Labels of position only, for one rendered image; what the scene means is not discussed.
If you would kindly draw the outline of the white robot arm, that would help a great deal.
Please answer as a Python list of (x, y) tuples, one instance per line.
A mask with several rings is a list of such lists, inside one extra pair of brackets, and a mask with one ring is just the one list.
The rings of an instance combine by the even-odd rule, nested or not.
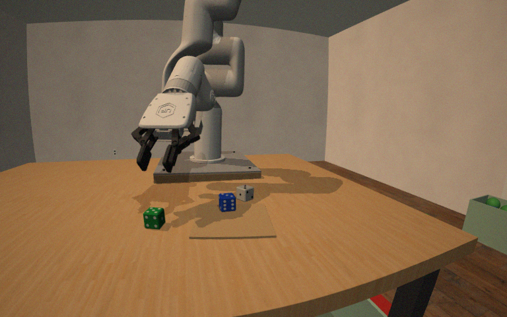
[[(180, 87), (196, 97), (195, 128), (200, 140), (194, 143), (192, 162), (214, 164), (226, 158), (221, 155), (222, 109), (215, 97), (243, 93), (244, 43), (240, 38), (223, 36), (223, 21), (236, 18), (240, 2), (185, 0), (182, 42), (163, 71), (162, 92)], [(203, 64), (229, 65), (231, 69), (205, 69)]]

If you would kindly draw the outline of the white die with black pips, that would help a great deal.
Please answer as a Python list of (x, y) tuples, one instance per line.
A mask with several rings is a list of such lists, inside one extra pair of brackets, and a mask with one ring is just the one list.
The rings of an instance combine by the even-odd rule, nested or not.
[(254, 198), (254, 187), (248, 185), (242, 185), (236, 187), (236, 199), (241, 201), (249, 201)]

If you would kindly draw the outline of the blue die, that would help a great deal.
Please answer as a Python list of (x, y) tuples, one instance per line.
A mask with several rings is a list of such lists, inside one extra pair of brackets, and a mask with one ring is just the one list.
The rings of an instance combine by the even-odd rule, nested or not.
[(219, 207), (222, 212), (236, 210), (236, 197), (233, 193), (219, 194)]

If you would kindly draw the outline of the green die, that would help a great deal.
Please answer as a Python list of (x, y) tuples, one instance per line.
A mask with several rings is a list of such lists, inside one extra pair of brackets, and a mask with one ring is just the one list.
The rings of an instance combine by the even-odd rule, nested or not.
[(160, 229), (165, 221), (164, 209), (149, 207), (144, 213), (144, 224), (146, 229)]

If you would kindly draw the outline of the tan flat mat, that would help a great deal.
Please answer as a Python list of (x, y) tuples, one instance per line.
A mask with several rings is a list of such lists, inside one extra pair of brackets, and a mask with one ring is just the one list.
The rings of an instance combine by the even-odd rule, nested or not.
[(236, 204), (222, 212), (219, 204), (199, 204), (189, 239), (276, 238), (265, 204)]

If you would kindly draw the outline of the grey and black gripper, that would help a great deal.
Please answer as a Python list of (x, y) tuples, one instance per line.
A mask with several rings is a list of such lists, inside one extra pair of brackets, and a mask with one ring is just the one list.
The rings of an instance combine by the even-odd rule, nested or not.
[(142, 171), (147, 170), (154, 144), (164, 141), (172, 142), (167, 146), (162, 161), (166, 171), (171, 173), (178, 154), (190, 143), (200, 140), (199, 132), (195, 128), (196, 111), (196, 97), (180, 87), (168, 87), (152, 100), (139, 122), (139, 127), (131, 133), (141, 146), (137, 164)]

